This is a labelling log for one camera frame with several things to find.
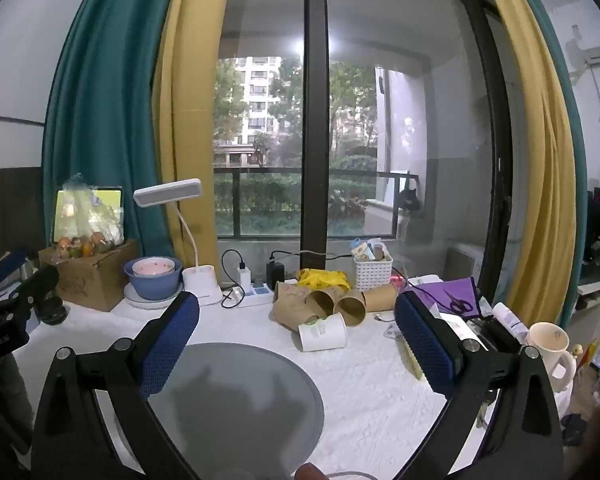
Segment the white paper cup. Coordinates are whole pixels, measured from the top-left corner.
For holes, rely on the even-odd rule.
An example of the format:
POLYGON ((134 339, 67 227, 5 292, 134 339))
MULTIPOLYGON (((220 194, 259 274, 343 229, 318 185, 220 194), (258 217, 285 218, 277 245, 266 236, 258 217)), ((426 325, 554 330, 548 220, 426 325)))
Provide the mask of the white paper cup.
POLYGON ((301 324, 298 333, 303 352, 342 349, 347 345, 347 325, 340 313, 301 324))

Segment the brown paper cup right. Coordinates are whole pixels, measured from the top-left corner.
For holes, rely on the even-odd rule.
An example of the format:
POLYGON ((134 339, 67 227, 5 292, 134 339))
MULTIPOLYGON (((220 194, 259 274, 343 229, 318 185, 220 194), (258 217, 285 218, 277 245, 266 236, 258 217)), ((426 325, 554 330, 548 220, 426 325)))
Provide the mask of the brown paper cup right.
POLYGON ((396 304, 396 288, 391 283, 364 290, 363 296, 367 312, 391 311, 396 304))

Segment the brown paper cup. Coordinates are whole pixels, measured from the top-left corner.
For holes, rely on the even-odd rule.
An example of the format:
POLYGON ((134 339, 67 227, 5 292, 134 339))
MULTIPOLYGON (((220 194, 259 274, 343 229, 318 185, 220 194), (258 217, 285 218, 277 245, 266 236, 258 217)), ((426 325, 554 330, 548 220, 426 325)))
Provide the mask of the brown paper cup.
POLYGON ((358 289, 348 290, 334 305, 334 312, 342 316, 348 327, 358 326, 366 317, 366 302, 363 293, 358 289))
POLYGON ((319 318, 327 318, 334 313, 336 303, 345 293, 340 286, 312 290, 306 296, 306 306, 319 318))
POLYGON ((391 311, 396 304, 396 288, 391 283, 364 290, 363 296, 367 312, 391 311))

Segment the black round object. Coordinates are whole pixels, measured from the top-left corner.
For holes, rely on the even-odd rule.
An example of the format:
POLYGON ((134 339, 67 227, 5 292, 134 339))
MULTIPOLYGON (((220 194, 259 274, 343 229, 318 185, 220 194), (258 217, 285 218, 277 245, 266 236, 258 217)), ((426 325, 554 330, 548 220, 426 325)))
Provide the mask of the black round object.
POLYGON ((61 324, 68 316, 68 310, 59 297, 44 299, 35 307, 35 311, 38 319, 49 326, 61 324))

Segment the cardboard box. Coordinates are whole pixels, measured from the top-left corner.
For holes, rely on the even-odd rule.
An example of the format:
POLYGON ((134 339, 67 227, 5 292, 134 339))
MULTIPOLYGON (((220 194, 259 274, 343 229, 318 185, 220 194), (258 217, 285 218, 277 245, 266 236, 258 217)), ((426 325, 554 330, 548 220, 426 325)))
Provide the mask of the cardboard box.
POLYGON ((108 312, 122 299, 128 284, 124 266, 140 255, 136 240, 89 257, 58 260, 54 248, 38 252, 41 266, 56 266, 59 282, 55 292, 64 301, 108 312))

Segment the cream mug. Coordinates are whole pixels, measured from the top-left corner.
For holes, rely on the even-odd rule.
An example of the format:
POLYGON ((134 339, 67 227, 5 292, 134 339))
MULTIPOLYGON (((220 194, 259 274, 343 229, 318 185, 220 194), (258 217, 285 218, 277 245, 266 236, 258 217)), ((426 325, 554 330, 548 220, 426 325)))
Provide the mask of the cream mug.
POLYGON ((577 373, 568 334, 553 323, 537 322, 529 328, 526 343, 540 352, 553 391, 565 391, 577 373))

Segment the white tube bottle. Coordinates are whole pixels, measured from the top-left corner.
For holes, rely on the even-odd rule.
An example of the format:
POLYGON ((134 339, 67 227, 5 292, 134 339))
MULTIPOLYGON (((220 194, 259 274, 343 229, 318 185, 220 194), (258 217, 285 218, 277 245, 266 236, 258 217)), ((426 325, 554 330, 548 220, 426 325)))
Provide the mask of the white tube bottle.
POLYGON ((509 335, 512 335, 520 344, 527 341, 529 333, 528 327, 524 325, 518 316, 502 302, 498 302, 492 308, 493 316, 506 329, 509 335))

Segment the white plate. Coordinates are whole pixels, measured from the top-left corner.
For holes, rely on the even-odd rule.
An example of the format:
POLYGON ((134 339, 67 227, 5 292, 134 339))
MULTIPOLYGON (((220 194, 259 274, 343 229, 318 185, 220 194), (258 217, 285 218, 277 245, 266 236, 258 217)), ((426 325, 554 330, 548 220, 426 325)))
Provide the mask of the white plate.
POLYGON ((123 295, 125 300, 134 308, 142 310, 160 310, 166 308, 182 290, 183 284, 180 283, 172 296, 160 300, 149 300, 141 297, 133 285, 128 283, 124 286, 123 295))

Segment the black scissors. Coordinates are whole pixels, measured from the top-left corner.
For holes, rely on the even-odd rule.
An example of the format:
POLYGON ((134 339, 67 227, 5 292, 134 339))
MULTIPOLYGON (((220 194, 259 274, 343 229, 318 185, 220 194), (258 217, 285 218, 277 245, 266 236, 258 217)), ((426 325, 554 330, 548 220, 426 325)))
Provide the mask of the black scissors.
POLYGON ((459 316, 470 315, 474 312, 474 306, 469 301, 457 298, 447 290, 444 293, 449 298, 448 304, 445 307, 449 312, 459 316))

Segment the purple cloth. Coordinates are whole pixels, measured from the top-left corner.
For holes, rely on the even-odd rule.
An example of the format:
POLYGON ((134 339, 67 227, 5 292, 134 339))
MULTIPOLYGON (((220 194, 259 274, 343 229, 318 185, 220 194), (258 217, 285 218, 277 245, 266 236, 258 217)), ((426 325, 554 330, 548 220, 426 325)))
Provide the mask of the purple cloth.
POLYGON ((410 292, 414 292, 429 309, 436 307, 440 313, 453 314, 445 309, 449 301, 449 298, 444 293, 447 290, 453 296, 469 301, 474 306, 474 312, 470 315, 463 315, 461 318, 469 320, 470 318, 480 318, 481 316, 478 306, 477 289, 473 278, 459 278, 453 281, 437 282, 423 282, 422 280, 411 278, 407 283, 407 289, 410 292))

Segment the blue ceramic bowl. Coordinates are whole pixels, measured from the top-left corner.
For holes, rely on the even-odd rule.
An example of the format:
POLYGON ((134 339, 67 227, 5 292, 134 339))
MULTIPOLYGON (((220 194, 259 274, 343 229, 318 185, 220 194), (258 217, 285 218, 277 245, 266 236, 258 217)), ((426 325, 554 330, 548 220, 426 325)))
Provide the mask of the blue ceramic bowl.
POLYGON ((160 300, 172 296, 178 288, 178 284, 181 283, 182 263, 177 258, 166 258, 171 258, 175 262, 175 269, 171 273, 158 276, 134 275, 132 264, 140 258, 125 263, 124 273, 141 297, 149 300, 160 300))

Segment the yellow curtain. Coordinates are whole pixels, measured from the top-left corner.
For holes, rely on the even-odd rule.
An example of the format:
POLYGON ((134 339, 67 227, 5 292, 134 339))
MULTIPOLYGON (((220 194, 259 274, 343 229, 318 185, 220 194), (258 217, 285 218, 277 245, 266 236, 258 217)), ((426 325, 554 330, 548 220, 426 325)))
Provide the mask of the yellow curtain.
POLYGON ((494 0, 516 56, 527 114, 527 213, 507 305, 522 322, 554 323, 567 298, 577 235, 567 107, 527 0, 494 0))
MULTIPOLYGON (((197 178, 202 196, 183 200, 202 264, 219 265, 213 186, 213 110, 216 62, 227 0, 171 0, 163 24, 152 87, 156 159, 163 182, 197 178)), ((166 211, 175 255, 184 236, 166 211)), ((182 260, 193 264, 188 255, 182 260)))

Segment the white desk lamp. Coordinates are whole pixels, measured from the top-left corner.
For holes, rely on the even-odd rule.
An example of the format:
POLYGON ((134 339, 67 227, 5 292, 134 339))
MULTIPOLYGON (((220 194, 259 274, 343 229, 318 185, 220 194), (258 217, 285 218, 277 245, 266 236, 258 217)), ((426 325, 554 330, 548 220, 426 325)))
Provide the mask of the white desk lamp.
POLYGON ((188 253, 193 257, 193 264, 182 271, 184 289, 197 297, 201 307, 205 307, 220 304, 223 293, 216 278, 215 267, 200 262, 194 234, 180 211, 183 200, 201 196, 202 183, 197 178, 146 186, 133 192, 133 200, 140 208, 166 206, 166 210, 178 220, 176 232, 184 236, 182 260, 185 260, 188 253))

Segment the black power adapter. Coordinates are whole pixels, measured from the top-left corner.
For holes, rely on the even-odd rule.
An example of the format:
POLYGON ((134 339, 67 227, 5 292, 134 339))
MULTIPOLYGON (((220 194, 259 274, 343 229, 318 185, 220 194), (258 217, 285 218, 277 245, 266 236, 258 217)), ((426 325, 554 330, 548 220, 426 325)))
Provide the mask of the black power adapter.
POLYGON ((270 260, 265 267, 266 284, 271 290, 276 289, 279 282, 285 281, 285 267, 283 263, 270 260))

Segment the yellow plastic bag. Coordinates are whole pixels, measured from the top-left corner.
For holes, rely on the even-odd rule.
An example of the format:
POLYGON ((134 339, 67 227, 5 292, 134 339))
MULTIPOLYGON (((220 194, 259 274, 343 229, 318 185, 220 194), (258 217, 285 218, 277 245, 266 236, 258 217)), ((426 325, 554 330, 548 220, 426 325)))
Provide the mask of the yellow plastic bag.
POLYGON ((297 274, 297 283, 299 286, 306 286, 312 290, 339 287, 347 292, 351 289, 347 274, 343 271, 302 269, 297 274))

